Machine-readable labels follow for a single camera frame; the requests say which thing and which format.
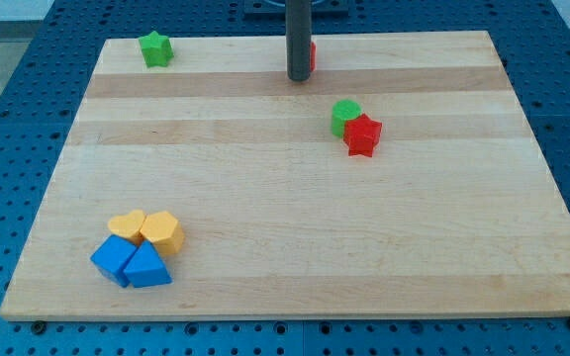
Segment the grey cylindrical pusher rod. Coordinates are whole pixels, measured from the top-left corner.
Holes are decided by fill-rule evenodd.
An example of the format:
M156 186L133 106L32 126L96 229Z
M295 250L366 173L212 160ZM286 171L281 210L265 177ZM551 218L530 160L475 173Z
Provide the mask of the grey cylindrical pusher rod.
M293 7L285 14L287 75L292 81L304 82L311 75L312 14L310 8L294 10Z

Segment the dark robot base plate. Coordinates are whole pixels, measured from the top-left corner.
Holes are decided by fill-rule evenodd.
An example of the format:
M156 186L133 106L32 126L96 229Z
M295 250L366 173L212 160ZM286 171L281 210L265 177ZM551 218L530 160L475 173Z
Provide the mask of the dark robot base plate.
M310 8L312 15L345 15L349 11L350 0L242 0L243 14L246 17L285 15L291 5L294 10Z

